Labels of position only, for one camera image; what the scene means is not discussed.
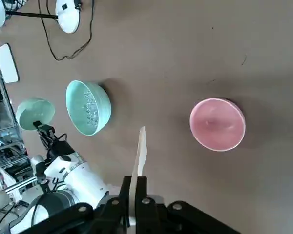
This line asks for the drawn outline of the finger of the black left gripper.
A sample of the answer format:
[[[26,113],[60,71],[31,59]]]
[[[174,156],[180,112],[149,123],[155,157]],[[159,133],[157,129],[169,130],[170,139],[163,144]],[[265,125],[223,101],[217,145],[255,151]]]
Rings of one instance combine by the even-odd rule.
[[[46,136],[45,130],[43,128],[44,125],[40,121],[34,121],[33,125],[34,125],[34,127],[36,128],[36,130],[37,130],[37,132],[39,134],[39,138],[40,138],[42,144],[44,146],[48,146],[48,142],[47,142],[47,140],[45,138],[45,136]]]
[[[47,144],[53,144],[55,141],[57,141],[57,137],[55,136],[55,129],[54,127],[50,125],[44,125],[42,127],[42,132],[44,134],[44,139]]]

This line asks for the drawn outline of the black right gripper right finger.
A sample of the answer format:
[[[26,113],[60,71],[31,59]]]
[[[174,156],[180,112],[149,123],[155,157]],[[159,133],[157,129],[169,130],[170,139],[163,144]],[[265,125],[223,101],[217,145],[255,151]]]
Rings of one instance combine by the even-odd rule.
[[[147,177],[137,178],[135,195],[137,234],[238,234],[234,228],[184,202],[168,206],[147,194]]]

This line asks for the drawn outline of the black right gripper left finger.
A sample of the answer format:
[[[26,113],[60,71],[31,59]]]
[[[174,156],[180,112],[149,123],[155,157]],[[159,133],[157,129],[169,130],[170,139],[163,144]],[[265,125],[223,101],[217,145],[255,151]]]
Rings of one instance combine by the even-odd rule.
[[[125,176],[119,195],[93,209],[78,203],[49,219],[50,234],[116,234],[127,228],[128,193],[131,176]]]

